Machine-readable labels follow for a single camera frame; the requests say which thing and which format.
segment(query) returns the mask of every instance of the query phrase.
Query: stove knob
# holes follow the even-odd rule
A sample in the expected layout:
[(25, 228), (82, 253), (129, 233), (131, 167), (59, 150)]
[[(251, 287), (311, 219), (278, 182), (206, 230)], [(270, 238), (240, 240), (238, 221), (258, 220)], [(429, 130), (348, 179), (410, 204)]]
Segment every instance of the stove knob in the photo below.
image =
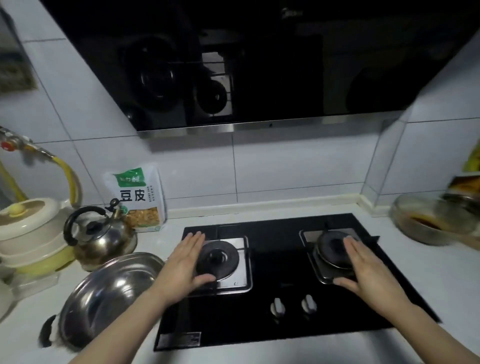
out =
[(270, 305), (270, 311), (273, 316), (279, 318), (285, 314), (285, 306), (279, 298), (275, 298), (273, 303)]
[(302, 300), (301, 306), (303, 310), (309, 315), (317, 312), (317, 304), (313, 300), (312, 296), (310, 296), (309, 294), (307, 294), (305, 298)]

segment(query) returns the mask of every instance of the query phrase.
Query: white countertop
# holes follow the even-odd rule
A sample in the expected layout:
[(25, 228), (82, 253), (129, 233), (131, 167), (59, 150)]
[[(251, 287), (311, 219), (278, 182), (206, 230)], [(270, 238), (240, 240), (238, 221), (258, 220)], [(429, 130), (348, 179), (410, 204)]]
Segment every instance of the white countertop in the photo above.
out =
[[(167, 221), (159, 232), (139, 234), (136, 251), (165, 259), (187, 226), (353, 213), (415, 289), (443, 321), (443, 327), (480, 354), (480, 252), (462, 244), (430, 247), (405, 237), (389, 218), (372, 218), (357, 205), (297, 207)], [(87, 275), (74, 262), (61, 272), (59, 283), (20, 301), (0, 322), (0, 363), (67, 363), (74, 354), (65, 348), (39, 348), (38, 334), (51, 315), (60, 312), (75, 286)], [(140, 347), (134, 363), (419, 363), (394, 330), (357, 332), (299, 339), (222, 345), (173, 352), (153, 352), (158, 326)]]

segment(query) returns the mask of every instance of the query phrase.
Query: white pot lid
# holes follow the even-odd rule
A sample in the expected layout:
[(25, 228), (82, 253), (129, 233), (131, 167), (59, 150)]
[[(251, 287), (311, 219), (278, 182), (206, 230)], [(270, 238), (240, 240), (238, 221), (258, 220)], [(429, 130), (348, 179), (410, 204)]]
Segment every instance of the white pot lid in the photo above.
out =
[(34, 198), (0, 211), (0, 241), (27, 234), (52, 220), (60, 210), (53, 198)]

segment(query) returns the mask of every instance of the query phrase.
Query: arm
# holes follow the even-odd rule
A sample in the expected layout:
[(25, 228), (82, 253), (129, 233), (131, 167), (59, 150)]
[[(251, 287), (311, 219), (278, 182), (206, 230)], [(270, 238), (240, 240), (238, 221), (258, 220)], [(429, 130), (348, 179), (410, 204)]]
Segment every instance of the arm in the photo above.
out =
[(336, 278), (389, 320), (426, 364), (480, 364), (480, 358), (443, 330), (420, 307), (412, 304), (383, 262), (364, 244), (344, 239), (358, 283)]
[(165, 309), (202, 284), (210, 274), (193, 278), (205, 235), (188, 234), (168, 258), (151, 288), (86, 346), (70, 364), (128, 364)]

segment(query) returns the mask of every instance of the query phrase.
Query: kettle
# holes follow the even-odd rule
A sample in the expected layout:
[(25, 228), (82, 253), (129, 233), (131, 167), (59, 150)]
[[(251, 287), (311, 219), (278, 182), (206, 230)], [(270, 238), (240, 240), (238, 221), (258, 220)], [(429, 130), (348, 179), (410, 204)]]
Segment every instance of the kettle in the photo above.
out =
[[(75, 259), (87, 272), (99, 268), (107, 261), (121, 255), (130, 254), (137, 246), (137, 233), (125, 222), (125, 215), (120, 208), (115, 208), (120, 201), (116, 198), (106, 207), (112, 213), (108, 217), (105, 209), (98, 206), (81, 207), (72, 213), (63, 226), (63, 237), (68, 245), (73, 246)], [(101, 220), (90, 221), (77, 238), (72, 235), (73, 224), (86, 212), (96, 212), (103, 216)]]

